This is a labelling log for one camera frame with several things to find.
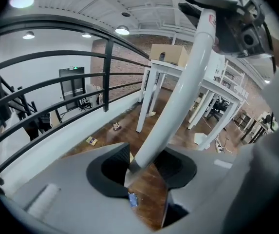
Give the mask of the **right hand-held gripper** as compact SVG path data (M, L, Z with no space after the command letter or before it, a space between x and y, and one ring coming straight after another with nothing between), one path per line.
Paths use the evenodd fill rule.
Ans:
M265 14L255 0L185 0L202 8L227 9L216 12L216 37L223 55L236 58L270 58L273 42L265 23ZM201 10L178 3L188 19L199 19Z

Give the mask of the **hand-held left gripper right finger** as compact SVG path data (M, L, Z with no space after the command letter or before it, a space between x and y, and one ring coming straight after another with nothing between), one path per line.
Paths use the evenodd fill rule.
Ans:
M166 147L154 165L167 186L163 231L222 231L250 170L251 149L237 156Z

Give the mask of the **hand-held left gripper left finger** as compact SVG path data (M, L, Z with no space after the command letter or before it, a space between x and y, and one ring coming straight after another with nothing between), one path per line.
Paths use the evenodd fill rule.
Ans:
M62 158L5 198L32 234L149 234L124 186L130 146L117 143Z

